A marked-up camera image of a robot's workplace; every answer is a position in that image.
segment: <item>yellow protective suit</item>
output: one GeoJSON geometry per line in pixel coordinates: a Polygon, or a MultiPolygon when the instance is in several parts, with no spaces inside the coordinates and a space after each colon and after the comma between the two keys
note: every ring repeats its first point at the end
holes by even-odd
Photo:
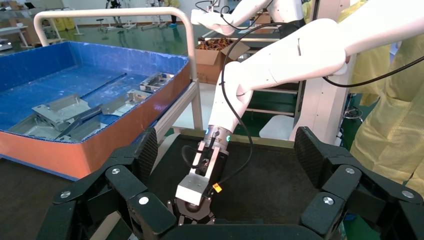
{"type": "MultiPolygon", "coordinates": [[[[367,1],[360,0],[340,13],[338,22],[343,21],[354,13],[367,1]]],[[[390,65],[390,45],[376,47],[368,51],[363,51],[356,56],[355,66],[351,83],[361,83],[387,73],[390,65]]],[[[370,106],[379,99],[379,94],[383,89],[384,81],[376,81],[364,86],[357,86],[349,89],[350,93],[362,94],[361,105],[370,106]]]]}
{"type": "MultiPolygon", "coordinates": [[[[424,55],[424,35],[402,41],[390,71],[424,55]]],[[[424,62],[384,80],[380,100],[350,152],[366,168],[424,197],[424,62]]]]}
{"type": "Polygon", "coordinates": [[[163,5],[165,7],[179,8],[181,6],[181,3],[179,0],[164,0],[163,5]]]}

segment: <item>wire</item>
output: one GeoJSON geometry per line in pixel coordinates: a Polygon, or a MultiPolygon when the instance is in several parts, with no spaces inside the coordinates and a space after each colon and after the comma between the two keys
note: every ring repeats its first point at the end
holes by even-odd
{"type": "Polygon", "coordinates": [[[200,166],[202,165],[202,163],[203,163],[203,161],[200,161],[199,160],[199,163],[197,164],[197,165],[193,165],[193,164],[191,164],[190,163],[190,161],[187,159],[187,157],[186,157],[186,149],[188,149],[188,150],[191,150],[191,151],[193,151],[193,152],[195,152],[195,153],[197,153],[197,154],[204,154],[204,153],[206,153],[207,155],[209,155],[209,153],[210,153],[210,151],[211,151],[211,149],[212,149],[212,146],[214,145],[214,143],[215,143],[215,136],[213,136],[211,139],[210,139],[210,144],[209,144],[209,148],[208,148],[208,150],[205,152],[205,151],[200,151],[200,150],[197,150],[196,148],[194,148],[194,147],[191,147],[191,146],[187,146],[187,145],[184,145],[184,146],[182,146],[182,148],[181,148],[181,155],[182,155],[182,159],[184,160],[184,162],[185,162],[185,164],[189,167],[189,168],[192,168],[192,169],[198,169],[198,168],[200,168],[200,166]]]}
{"type": "Polygon", "coordinates": [[[252,136],[251,136],[248,128],[246,127],[245,123],[243,122],[242,118],[237,114],[236,110],[234,110],[234,107],[231,105],[230,101],[228,100],[227,94],[225,92],[224,72],[225,72],[225,66],[226,66],[226,64],[228,62],[228,56],[230,55],[230,53],[233,50],[233,48],[237,45],[237,43],[240,42],[248,34],[254,32],[254,31],[258,30],[258,29],[264,28],[264,27],[283,26],[283,25],[296,26],[296,25],[294,25],[292,23],[287,23],[287,22],[267,23],[267,24],[264,24],[264,25],[257,26],[255,28],[250,29],[249,31],[247,31],[239,39],[235,40],[233,42],[233,44],[231,45],[231,47],[229,48],[228,53],[225,55],[224,63],[223,63],[223,66],[222,66],[221,83],[220,83],[221,89],[222,89],[222,95],[224,96],[224,99],[225,99],[225,101],[226,101],[229,109],[231,109],[232,113],[235,115],[235,117],[237,118],[238,122],[244,128],[244,131],[246,132],[246,135],[247,135],[247,138],[249,139],[249,144],[250,144],[250,153],[249,153],[249,157],[247,158],[246,162],[239,169],[237,169],[235,172],[233,172],[232,174],[230,174],[230,175],[224,177],[223,179],[221,179],[217,183],[218,185],[223,184],[227,180],[233,178],[234,176],[236,176],[237,174],[239,174],[241,171],[243,171],[248,166],[248,164],[250,163],[251,158],[252,158],[252,154],[253,154],[253,150],[254,150],[252,136]]]}
{"type": "Polygon", "coordinates": [[[199,164],[197,164],[197,165],[193,165],[193,164],[191,164],[191,163],[190,163],[190,161],[189,161],[189,160],[187,159],[187,157],[186,157],[186,149],[194,150],[196,153],[199,153],[199,154],[201,154],[201,153],[203,153],[203,152],[202,152],[202,151],[199,151],[199,150],[197,150],[196,148],[193,148],[193,147],[191,147],[191,146],[187,146],[187,145],[185,145],[185,146],[183,146],[183,147],[181,148],[181,155],[182,155],[182,159],[184,160],[185,164],[187,164],[187,166],[188,166],[189,168],[192,168],[192,169],[198,169],[198,168],[200,167],[201,163],[199,162],[199,164]]]}
{"type": "Polygon", "coordinates": [[[227,5],[225,5],[225,6],[223,6],[223,7],[221,8],[221,12],[220,12],[220,13],[221,13],[221,15],[223,14],[223,9],[224,9],[224,8],[228,8],[228,11],[226,11],[226,14],[227,14],[227,13],[229,13],[229,12],[231,11],[231,8],[230,8],[229,6],[227,6],[227,5]]]}
{"type": "MultiPolygon", "coordinates": [[[[223,63],[223,66],[222,66],[221,83],[220,83],[221,90],[222,90],[222,95],[223,95],[223,97],[225,99],[225,102],[227,103],[228,107],[231,109],[232,113],[235,115],[235,117],[237,118],[238,122],[244,128],[244,130],[245,130],[245,132],[247,134],[247,138],[248,138],[249,144],[250,144],[250,153],[249,153],[249,157],[247,158],[246,162],[239,169],[237,169],[235,172],[233,172],[232,174],[224,177],[219,182],[217,182],[216,184],[218,184],[218,185],[223,184],[224,182],[228,181],[229,179],[233,178],[234,176],[236,176],[237,174],[239,174],[241,171],[243,171],[248,166],[248,164],[250,163],[251,158],[252,158],[252,154],[253,154],[253,151],[254,151],[254,144],[253,144],[252,136],[251,136],[248,128],[246,127],[245,123],[243,122],[242,118],[237,114],[236,110],[231,105],[231,103],[230,103],[230,101],[229,101],[229,99],[227,97],[226,91],[225,91],[224,74],[225,74],[225,67],[226,67],[226,64],[228,62],[228,56],[230,55],[230,53],[233,50],[233,48],[237,45],[237,43],[239,43],[244,37],[246,37],[247,35],[251,34],[252,32],[254,32],[256,30],[259,30],[261,28],[265,28],[265,27],[284,26],[284,25],[295,26],[297,29],[299,28],[299,26],[297,26],[295,24],[292,24],[292,23],[288,23],[288,22],[274,22],[274,23],[267,23],[267,24],[263,24],[263,25],[257,26],[257,27],[255,27],[253,29],[248,30],[240,38],[238,38],[236,41],[234,41],[234,43],[229,48],[228,53],[225,55],[224,63],[223,63]]],[[[400,67],[400,68],[398,68],[398,69],[396,69],[394,71],[391,71],[391,72],[386,73],[386,74],[384,74],[382,76],[376,77],[374,79],[371,79],[371,80],[368,80],[368,81],[365,81],[365,82],[362,82],[362,83],[357,83],[357,84],[342,85],[342,84],[338,84],[338,83],[335,83],[335,82],[330,81],[327,77],[323,77],[323,78],[328,83],[330,83],[330,84],[332,84],[334,86],[337,86],[337,87],[341,87],[341,88],[357,87],[357,86],[362,86],[362,85],[365,85],[365,84],[370,84],[370,83],[373,83],[373,82],[378,81],[380,79],[383,79],[383,78],[386,78],[386,77],[391,76],[393,74],[396,74],[396,73],[398,73],[400,71],[403,71],[403,70],[405,70],[405,69],[407,69],[407,68],[409,68],[409,67],[411,67],[411,66],[413,66],[413,65],[415,65],[415,64],[417,64],[417,63],[419,63],[419,62],[421,62],[423,60],[424,60],[424,56],[422,56],[419,59],[417,59],[417,60],[415,60],[415,61],[413,61],[413,62],[411,62],[411,63],[409,63],[409,64],[407,64],[405,66],[402,66],[402,67],[400,67]]]]}
{"type": "Polygon", "coordinates": [[[199,5],[198,5],[198,4],[201,4],[201,3],[212,3],[212,1],[211,1],[211,0],[198,1],[198,2],[196,2],[196,3],[194,4],[194,5],[196,6],[196,8],[198,8],[198,9],[202,10],[203,12],[207,13],[208,11],[206,11],[205,9],[203,9],[203,8],[199,7],[199,5]]]}
{"type": "MultiPolygon", "coordinates": [[[[265,7],[265,9],[267,9],[272,3],[274,2],[274,0],[271,0],[269,3],[268,3],[268,5],[265,7]]],[[[221,14],[221,18],[222,18],[222,20],[224,20],[224,22],[226,23],[226,24],[228,24],[230,27],[232,27],[233,29],[236,29],[236,30],[247,30],[247,29],[249,29],[250,27],[252,27],[255,23],[256,23],[256,21],[259,19],[259,17],[260,16],[262,16],[262,14],[264,13],[264,11],[262,11],[261,13],[259,13],[259,15],[257,16],[257,18],[255,19],[255,20],[253,20],[253,22],[248,26],[248,27],[246,27],[246,28],[239,28],[239,27],[236,27],[236,26],[233,26],[231,23],[229,23],[225,18],[224,18],[224,15],[223,15],[223,9],[225,8],[225,7],[228,7],[228,10],[230,9],[230,7],[229,6],[223,6],[222,8],[221,8],[221,12],[220,12],[220,14],[221,14]]]]}
{"type": "Polygon", "coordinates": [[[326,77],[326,76],[323,76],[322,78],[323,78],[323,79],[324,79],[327,83],[329,83],[329,84],[331,84],[331,85],[334,85],[334,86],[336,86],[336,87],[339,87],[339,88],[354,88],[354,87],[359,87],[359,86],[364,86],[364,85],[367,85],[367,84],[371,84],[371,83],[374,83],[374,82],[376,82],[376,81],[378,81],[378,80],[381,80],[381,79],[385,79],[385,78],[387,78],[387,77],[389,77],[389,76],[392,76],[392,75],[394,75],[394,74],[397,74],[397,73],[399,73],[399,72],[401,72],[401,71],[403,71],[403,70],[405,70],[405,69],[407,69],[407,68],[410,68],[410,67],[414,66],[415,64],[417,64],[417,63],[419,63],[419,62],[422,62],[423,60],[424,60],[424,56],[422,56],[422,57],[418,58],[417,60],[415,60],[415,61],[413,61],[413,62],[410,62],[410,63],[406,64],[405,66],[401,66],[401,67],[399,67],[399,68],[398,68],[398,69],[396,69],[396,70],[393,70],[393,71],[391,71],[391,72],[388,72],[388,73],[386,73],[386,74],[384,74],[384,75],[378,76],[378,77],[373,78],[373,79],[368,80],[368,81],[363,81],[363,82],[359,82],[359,83],[355,83],[355,84],[347,84],[347,85],[343,85],[343,84],[338,84],[338,83],[336,83],[336,82],[331,81],[331,80],[330,80],[330,79],[328,79],[328,77],[326,77]]]}

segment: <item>metal bolt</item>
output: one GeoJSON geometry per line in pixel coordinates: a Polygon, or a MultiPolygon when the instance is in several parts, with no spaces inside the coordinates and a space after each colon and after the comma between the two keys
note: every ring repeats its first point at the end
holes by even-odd
{"type": "Polygon", "coordinates": [[[71,192],[70,192],[70,191],[64,191],[64,192],[62,192],[62,194],[60,195],[60,198],[61,198],[61,199],[65,199],[65,198],[69,197],[69,195],[71,195],[71,192]]]}
{"type": "Polygon", "coordinates": [[[144,196],[144,197],[140,198],[140,200],[138,200],[138,203],[141,204],[141,205],[145,205],[148,202],[149,202],[149,198],[146,197],[146,196],[144,196]]]}
{"type": "Polygon", "coordinates": [[[348,173],[348,174],[354,174],[355,173],[355,170],[353,170],[352,168],[346,168],[346,172],[348,173]]]}
{"type": "Polygon", "coordinates": [[[414,198],[414,194],[412,194],[412,192],[410,191],[402,191],[402,194],[407,198],[410,198],[410,199],[414,198]]]}
{"type": "Polygon", "coordinates": [[[328,205],[334,204],[334,200],[331,197],[326,196],[326,197],[323,198],[323,200],[324,200],[324,203],[326,203],[328,205]]]}
{"type": "Polygon", "coordinates": [[[118,174],[121,170],[119,168],[114,168],[112,174],[118,174]]]}

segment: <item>green floor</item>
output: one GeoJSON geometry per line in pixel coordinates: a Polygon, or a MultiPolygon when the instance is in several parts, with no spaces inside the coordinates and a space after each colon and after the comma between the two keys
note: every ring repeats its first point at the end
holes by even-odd
{"type": "MultiPolygon", "coordinates": [[[[207,32],[208,29],[201,26],[193,26],[195,43],[197,37],[207,32]]],[[[62,31],[60,36],[68,41],[78,41],[86,43],[96,43],[103,45],[112,45],[124,48],[147,50],[159,53],[170,54],[187,54],[186,31],[183,25],[179,25],[175,29],[149,29],[141,31],[140,29],[112,30],[103,33],[97,27],[80,27],[80,32],[84,35],[74,35],[75,30],[62,31]]],[[[13,43],[13,50],[0,52],[1,55],[11,54],[22,51],[19,43],[13,43]]],[[[360,98],[357,97],[354,105],[359,105],[360,98]]],[[[296,97],[292,94],[274,94],[270,92],[255,92],[249,108],[267,109],[273,111],[293,112],[296,106],[296,97]]],[[[360,107],[363,111],[364,118],[369,114],[373,107],[360,107]]],[[[246,112],[242,119],[247,125],[250,133],[259,137],[259,131],[273,117],[272,114],[246,112]]],[[[355,138],[356,131],[360,126],[359,120],[345,120],[342,128],[344,129],[344,146],[350,149],[355,138]]],[[[244,129],[238,126],[235,130],[236,134],[245,135],[244,129]]],[[[367,224],[358,217],[354,221],[345,222],[345,228],[349,240],[374,240],[378,239],[376,232],[372,231],[367,224]]]]}

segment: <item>person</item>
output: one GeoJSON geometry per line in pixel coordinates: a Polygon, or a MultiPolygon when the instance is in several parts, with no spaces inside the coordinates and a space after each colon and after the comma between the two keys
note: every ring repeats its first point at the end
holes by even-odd
{"type": "MultiPolygon", "coordinates": [[[[165,7],[174,7],[174,8],[180,8],[181,3],[179,0],[163,0],[163,5],[165,7]]],[[[174,29],[177,27],[177,16],[171,15],[171,24],[169,25],[170,28],[174,29]]]]}
{"type": "MultiPolygon", "coordinates": [[[[111,9],[120,9],[121,8],[120,0],[106,0],[106,9],[108,8],[109,3],[110,3],[111,9]]],[[[120,16],[118,16],[118,17],[114,16],[113,21],[115,22],[117,28],[123,28],[120,16]]]]}
{"type": "MultiPolygon", "coordinates": [[[[402,44],[388,72],[424,55],[424,35],[402,44]]],[[[424,62],[386,78],[350,153],[366,168],[424,197],[424,62]]]]}

